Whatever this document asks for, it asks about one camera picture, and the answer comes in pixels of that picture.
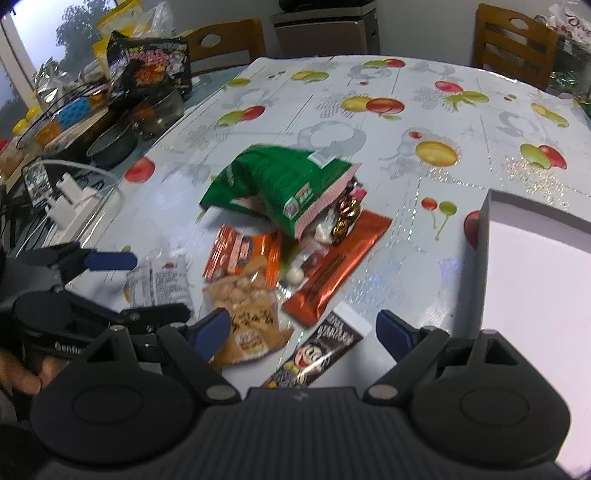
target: green wrapper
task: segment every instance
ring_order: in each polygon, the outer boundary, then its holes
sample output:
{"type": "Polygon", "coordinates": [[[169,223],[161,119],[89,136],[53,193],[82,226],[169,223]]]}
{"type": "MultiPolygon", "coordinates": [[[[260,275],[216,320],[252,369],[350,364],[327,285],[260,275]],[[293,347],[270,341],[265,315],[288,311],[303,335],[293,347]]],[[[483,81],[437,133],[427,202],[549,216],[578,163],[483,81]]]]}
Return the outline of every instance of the green wrapper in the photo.
{"type": "Polygon", "coordinates": [[[211,206],[265,216],[293,238],[334,202],[359,168],[335,158],[323,167],[311,151],[253,145],[238,155],[201,199],[211,206]]]}

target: chair backrest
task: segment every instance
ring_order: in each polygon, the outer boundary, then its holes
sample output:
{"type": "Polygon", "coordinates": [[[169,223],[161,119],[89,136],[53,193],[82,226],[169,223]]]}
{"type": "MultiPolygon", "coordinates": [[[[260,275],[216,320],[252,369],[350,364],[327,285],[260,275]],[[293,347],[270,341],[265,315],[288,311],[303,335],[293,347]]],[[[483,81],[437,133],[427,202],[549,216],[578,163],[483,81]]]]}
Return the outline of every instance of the chair backrest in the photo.
{"type": "Polygon", "coordinates": [[[182,37],[189,43],[189,57],[191,62],[239,51],[248,51],[251,62],[255,61],[258,57],[264,57],[266,55],[261,21],[257,18],[208,25],[198,30],[183,33],[182,37]],[[218,36],[219,42],[214,46],[202,45],[203,39],[210,34],[218,36]]]}
{"type": "Polygon", "coordinates": [[[544,90],[554,67],[557,45],[558,34],[554,30],[524,14],[487,4],[478,7],[473,67],[481,69],[488,65],[498,73],[544,90]],[[515,19],[525,24],[523,28],[512,23],[515,19]],[[527,44],[503,35],[502,30],[524,37],[527,44]],[[500,56],[488,49],[487,44],[512,55],[500,56]]]}

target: plastic tablecloth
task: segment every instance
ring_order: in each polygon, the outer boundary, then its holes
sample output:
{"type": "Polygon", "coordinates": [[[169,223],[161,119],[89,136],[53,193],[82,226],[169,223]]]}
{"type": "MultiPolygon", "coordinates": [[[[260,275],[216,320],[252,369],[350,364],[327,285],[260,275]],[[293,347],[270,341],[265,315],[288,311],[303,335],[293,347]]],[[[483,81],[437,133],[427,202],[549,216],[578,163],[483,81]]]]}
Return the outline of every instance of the plastic tablecloth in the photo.
{"type": "MultiPolygon", "coordinates": [[[[417,327],[469,335],[479,325],[470,286],[486,192],[532,197],[591,220],[590,138],[572,100],[482,70],[368,56],[258,59],[149,150],[144,181],[123,178],[125,200],[114,193],[82,241],[129,245],[140,258],[184,251],[202,311],[203,269],[220,225],[273,230],[215,208],[199,219],[211,179],[256,143],[336,155],[361,163],[363,206],[393,222],[327,312],[346,300],[371,323],[390,309],[417,327]]],[[[129,307],[124,284],[125,273],[85,273],[71,288],[120,310],[129,307]]],[[[285,314],[281,322],[295,326],[283,351],[224,370],[243,395],[310,333],[285,314]]],[[[362,391],[393,365],[373,331],[313,386],[362,391]]]]}

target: human hand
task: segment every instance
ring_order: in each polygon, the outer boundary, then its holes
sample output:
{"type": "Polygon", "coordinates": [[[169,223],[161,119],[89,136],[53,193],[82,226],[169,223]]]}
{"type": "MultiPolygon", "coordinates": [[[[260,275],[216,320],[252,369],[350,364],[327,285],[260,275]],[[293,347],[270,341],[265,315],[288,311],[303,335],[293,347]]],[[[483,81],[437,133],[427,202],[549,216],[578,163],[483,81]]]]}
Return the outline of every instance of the human hand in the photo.
{"type": "Polygon", "coordinates": [[[39,375],[35,375],[12,353],[0,349],[0,381],[28,395],[37,395],[66,365],[65,360],[48,356],[43,359],[39,375]]]}

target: tree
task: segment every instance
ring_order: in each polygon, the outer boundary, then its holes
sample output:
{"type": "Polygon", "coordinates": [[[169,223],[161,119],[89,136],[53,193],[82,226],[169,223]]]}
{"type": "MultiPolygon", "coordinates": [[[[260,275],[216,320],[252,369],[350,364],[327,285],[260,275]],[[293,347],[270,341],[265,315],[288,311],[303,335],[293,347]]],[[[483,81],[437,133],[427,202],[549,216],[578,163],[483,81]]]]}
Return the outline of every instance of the tree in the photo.
{"type": "Polygon", "coordinates": [[[0,139],[12,138],[12,127],[25,116],[28,110],[8,75],[6,78],[12,90],[12,98],[0,107],[0,139]]]}
{"type": "Polygon", "coordinates": [[[109,0],[84,0],[71,5],[62,15],[63,23],[56,29],[56,43],[66,49],[60,62],[62,68],[77,75],[93,60],[92,44],[100,40],[96,24],[110,10],[109,0]]]}

